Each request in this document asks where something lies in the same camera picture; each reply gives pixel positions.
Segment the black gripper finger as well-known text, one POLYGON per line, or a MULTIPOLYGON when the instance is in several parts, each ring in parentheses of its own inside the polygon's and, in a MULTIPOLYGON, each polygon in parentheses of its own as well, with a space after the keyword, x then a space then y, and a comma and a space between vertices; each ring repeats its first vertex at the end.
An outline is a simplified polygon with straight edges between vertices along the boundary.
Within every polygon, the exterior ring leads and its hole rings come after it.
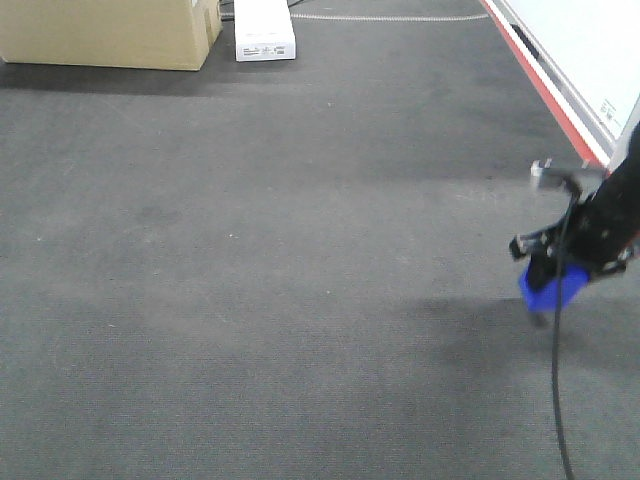
MULTIPOLYGON (((563 262, 556 256, 533 255, 529 261, 529 282, 531 286, 538 290, 545 285, 546 282, 556 277, 561 281, 563 275, 563 262)), ((549 328, 550 320, 548 314, 555 316, 562 311, 562 307, 558 305, 554 311, 550 312, 530 312, 528 309, 529 319, 535 328, 549 328)))
POLYGON ((555 228, 537 230, 526 234, 516 234, 509 242, 509 252, 513 260, 521 260, 532 255, 546 255, 554 245, 555 228))

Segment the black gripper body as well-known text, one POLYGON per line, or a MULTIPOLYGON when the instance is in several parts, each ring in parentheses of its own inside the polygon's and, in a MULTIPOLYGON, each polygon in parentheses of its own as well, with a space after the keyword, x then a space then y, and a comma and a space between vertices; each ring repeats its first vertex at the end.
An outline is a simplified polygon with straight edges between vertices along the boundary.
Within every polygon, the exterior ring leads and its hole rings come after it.
POLYGON ((565 253, 602 268, 639 235, 639 195, 594 193, 572 214, 565 253))

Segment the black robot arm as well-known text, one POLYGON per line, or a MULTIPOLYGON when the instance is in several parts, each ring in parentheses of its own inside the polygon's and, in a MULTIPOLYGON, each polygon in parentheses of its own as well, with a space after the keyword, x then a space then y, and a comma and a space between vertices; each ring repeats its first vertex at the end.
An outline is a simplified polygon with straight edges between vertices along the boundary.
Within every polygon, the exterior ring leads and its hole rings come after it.
POLYGON ((639 256, 639 154, 628 153, 612 173, 536 160, 530 178, 536 189, 570 195, 556 223, 509 243, 515 261, 529 260, 518 284, 529 319, 544 328, 547 312, 567 306, 586 285, 625 272, 639 256))

